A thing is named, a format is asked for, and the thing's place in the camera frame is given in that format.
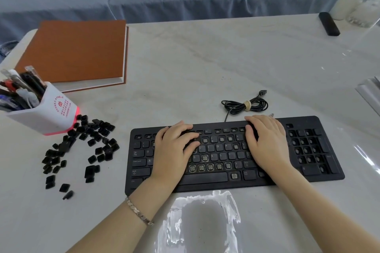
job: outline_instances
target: hand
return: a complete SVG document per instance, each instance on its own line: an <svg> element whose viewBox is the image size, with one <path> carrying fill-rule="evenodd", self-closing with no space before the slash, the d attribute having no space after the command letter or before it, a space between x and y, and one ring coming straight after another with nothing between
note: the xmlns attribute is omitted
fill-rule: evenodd
<svg viewBox="0 0 380 253"><path fill-rule="evenodd" d="M282 124L265 115L246 116L245 119L254 125L259 135L256 141L252 127L245 126L245 137L256 163L269 175L279 172L284 166L292 166Z"/></svg>
<svg viewBox="0 0 380 253"><path fill-rule="evenodd" d="M158 182L164 182L166 186L172 187L171 190L180 181L188 159L200 145L200 142L194 141L183 150L190 140L199 136L196 132L180 136L183 131L192 128L192 124L184 124L180 121L170 128L162 128L156 135L154 163L150 177Z"/></svg>

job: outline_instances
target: brown notebook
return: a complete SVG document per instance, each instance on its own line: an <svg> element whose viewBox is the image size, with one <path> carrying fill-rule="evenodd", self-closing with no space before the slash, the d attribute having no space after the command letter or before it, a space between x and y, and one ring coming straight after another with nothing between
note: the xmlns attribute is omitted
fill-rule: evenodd
<svg viewBox="0 0 380 253"><path fill-rule="evenodd" d="M43 21L15 69L32 65L62 92L123 84L127 49L125 20Z"/></svg>

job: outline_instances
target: keyboard cable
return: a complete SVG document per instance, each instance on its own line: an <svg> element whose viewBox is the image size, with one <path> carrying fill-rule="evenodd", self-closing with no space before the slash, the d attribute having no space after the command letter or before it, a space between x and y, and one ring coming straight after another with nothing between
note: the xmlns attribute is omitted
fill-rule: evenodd
<svg viewBox="0 0 380 253"><path fill-rule="evenodd" d="M224 108L227 110L226 118L224 119L224 122L226 122L227 117L229 114L236 115L245 111L253 111L253 112L262 112L268 109L268 102L266 102L263 98L260 96L263 96L266 94L267 90L260 90L259 95L252 98L251 100L247 100L244 103L236 102L236 101L230 101L230 100L223 100L221 103L224 106Z"/></svg>

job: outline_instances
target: white pen holder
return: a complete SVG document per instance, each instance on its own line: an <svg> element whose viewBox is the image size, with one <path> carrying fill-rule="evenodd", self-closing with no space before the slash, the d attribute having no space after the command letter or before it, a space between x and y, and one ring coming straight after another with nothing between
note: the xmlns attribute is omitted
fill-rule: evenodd
<svg viewBox="0 0 380 253"><path fill-rule="evenodd" d="M66 133L73 129L79 107L50 82L45 83L46 91L37 107L6 115L43 135Z"/></svg>

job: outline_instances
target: bracelet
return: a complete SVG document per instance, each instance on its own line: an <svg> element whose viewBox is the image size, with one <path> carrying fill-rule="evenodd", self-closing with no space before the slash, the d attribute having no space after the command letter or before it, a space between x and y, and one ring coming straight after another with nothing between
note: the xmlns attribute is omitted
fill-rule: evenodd
<svg viewBox="0 0 380 253"><path fill-rule="evenodd" d="M136 215L140 217L140 219L144 221L146 225L152 226L154 224L154 222L151 222L148 218L146 218L143 214L141 214L141 212L129 200L128 196L125 198L125 200L128 206L133 210L133 212L135 212Z"/></svg>

